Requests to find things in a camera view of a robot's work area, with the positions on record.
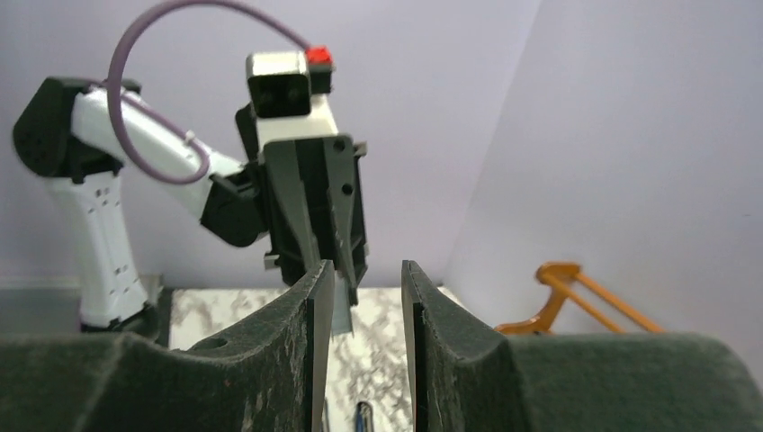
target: wall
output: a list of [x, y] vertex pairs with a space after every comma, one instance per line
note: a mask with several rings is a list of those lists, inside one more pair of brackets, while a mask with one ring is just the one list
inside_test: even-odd
[[[544, 2], [445, 282], [489, 324], [579, 261], [763, 383], [763, 3]], [[565, 311], [562, 328], [599, 330]]]
[[[51, 199], [19, 164], [10, 134], [48, 75], [103, 77], [121, 32], [153, 1], [0, 2], [0, 277], [71, 275], [71, 238]], [[364, 284], [399, 285], [415, 258], [442, 279], [516, 62], [526, 4], [330, 0], [256, 4], [327, 44], [337, 61], [332, 107], [369, 141], [363, 160], [370, 269]], [[244, 59], [290, 46], [233, 13], [194, 8], [141, 40], [128, 76], [160, 112], [219, 151], [244, 157], [233, 122], [247, 102]], [[182, 286], [276, 286], [264, 240], [236, 250], [129, 170], [128, 230], [143, 273]], [[406, 209], [405, 219], [400, 209]]]

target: marble tabletop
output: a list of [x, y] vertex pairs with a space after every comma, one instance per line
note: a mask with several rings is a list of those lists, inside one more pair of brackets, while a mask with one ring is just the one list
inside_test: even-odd
[[[447, 289], [441, 290], [458, 302]], [[174, 290], [169, 347], [187, 349], [285, 291]], [[358, 401], [373, 406], [376, 432], [413, 430], [400, 288], [360, 289], [358, 303], [352, 309], [354, 333], [332, 337], [328, 348], [326, 398], [331, 432], [354, 430]]]

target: cable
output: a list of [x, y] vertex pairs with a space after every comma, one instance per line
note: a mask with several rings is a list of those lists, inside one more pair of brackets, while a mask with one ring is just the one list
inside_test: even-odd
[[[294, 44], [299, 46], [301, 49], [307, 50], [310, 48], [308, 42], [288, 29], [285, 25], [268, 16], [266, 13], [256, 9], [254, 6], [243, 4], [235, 0], [171, 0], [157, 4], [139, 16], [122, 35], [112, 56], [112, 63], [109, 66], [109, 76], [106, 78], [105, 82], [106, 99], [109, 107], [109, 118], [112, 123], [112, 128], [114, 129], [114, 135], [116, 136], [122, 150], [124, 150], [130, 161], [147, 176], [170, 185], [188, 185], [204, 178], [210, 168], [209, 155], [207, 155], [199, 141], [190, 132], [186, 132], [180, 128], [177, 128], [169, 120], [165, 119], [158, 113], [147, 109], [139, 103], [135, 103], [129, 97], [123, 95], [121, 91], [121, 82], [124, 78], [124, 69], [132, 47], [135, 45], [135, 42], [138, 41], [138, 38], [143, 34], [143, 32], [145, 32], [146, 29], [151, 26], [151, 24], [155, 23], [161, 17], [176, 10], [190, 6], [205, 5], [219, 6], [224, 9], [247, 15], [250, 18], [254, 18], [255, 20], [258, 20], [259, 22], [267, 25], [276, 32], [281, 33], [282, 36], [294, 42]], [[135, 149], [135, 146], [130, 140], [130, 136], [127, 132], [127, 127], [125, 127], [124, 119], [122, 118], [122, 101], [131, 107], [141, 111], [153, 121], [158, 122], [176, 134], [179, 138], [186, 141], [188, 146], [199, 156], [202, 161], [201, 165], [199, 166], [199, 170], [187, 177], [178, 178], [162, 174], [159, 170], [152, 167], [149, 162], [147, 162], [146, 159], [144, 159]]]

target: white robotic arm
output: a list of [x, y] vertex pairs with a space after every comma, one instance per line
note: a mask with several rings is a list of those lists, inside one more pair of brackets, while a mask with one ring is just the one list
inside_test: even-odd
[[[206, 176], [190, 184], [153, 181], [233, 246], [248, 246], [270, 233], [274, 251], [266, 263], [280, 266], [285, 282], [293, 284], [320, 259], [335, 260], [340, 281], [346, 283], [335, 296], [346, 308], [344, 313], [335, 310], [334, 331], [342, 333], [352, 329], [348, 311], [357, 302], [355, 287], [365, 270], [364, 254], [355, 252], [358, 246], [365, 251], [362, 208], [352, 205], [360, 203], [356, 158], [361, 154], [351, 141], [349, 157], [339, 155], [344, 164], [315, 151], [348, 140], [338, 133], [325, 83], [327, 91], [319, 92], [320, 82], [315, 81], [309, 105], [300, 108], [299, 115], [289, 111], [288, 103], [278, 104], [289, 89], [278, 80], [295, 74], [309, 77], [308, 73], [305, 53], [300, 51], [258, 53], [247, 59], [253, 102], [236, 116], [250, 159], [245, 162], [220, 154], [190, 131], [178, 137], [130, 103], [122, 103], [122, 118], [135, 150], [167, 176], [198, 172], [201, 158], [187, 141], [196, 139], [208, 157]], [[124, 91], [134, 104], [147, 106], [134, 83]], [[255, 97], [276, 104], [268, 108], [255, 103]], [[53, 117], [64, 123], [57, 129], [40, 123], [50, 117], [51, 106], [60, 109]], [[73, 229], [84, 326], [115, 329], [150, 310], [121, 211], [119, 173], [130, 159], [110, 124], [106, 90], [86, 81], [49, 78], [16, 123], [13, 137], [22, 162], [43, 179]], [[316, 173], [324, 177], [323, 184], [302, 181], [310, 177], [320, 183]], [[338, 193], [342, 186], [345, 192]], [[332, 200], [332, 196], [342, 197]], [[289, 248], [291, 243], [297, 247]]]

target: wooden rack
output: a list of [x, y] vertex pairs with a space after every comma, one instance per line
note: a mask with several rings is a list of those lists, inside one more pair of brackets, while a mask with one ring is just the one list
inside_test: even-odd
[[581, 284], [588, 288], [596, 296], [621, 312], [642, 329], [650, 332], [664, 331], [657, 324], [651, 322], [637, 310], [628, 306], [627, 303], [620, 300], [617, 296], [607, 291], [603, 286], [583, 274], [580, 270], [580, 265], [578, 264], [564, 262], [546, 263], [541, 265], [540, 268], [538, 268], [538, 271], [535, 272], [535, 279], [539, 283], [551, 288], [551, 294], [549, 295], [549, 299], [545, 306], [543, 306], [543, 308], [531, 319], [522, 322], [501, 324], [496, 327], [496, 331], [505, 335], [524, 335], [534, 333], [552, 334], [551, 326], [556, 320], [557, 315], [559, 315], [561, 306], [567, 299], [570, 299], [608, 329], [615, 333], [625, 332], [622, 327], [607, 318], [605, 314], [580, 297], [580, 295], [572, 288], [574, 283]]

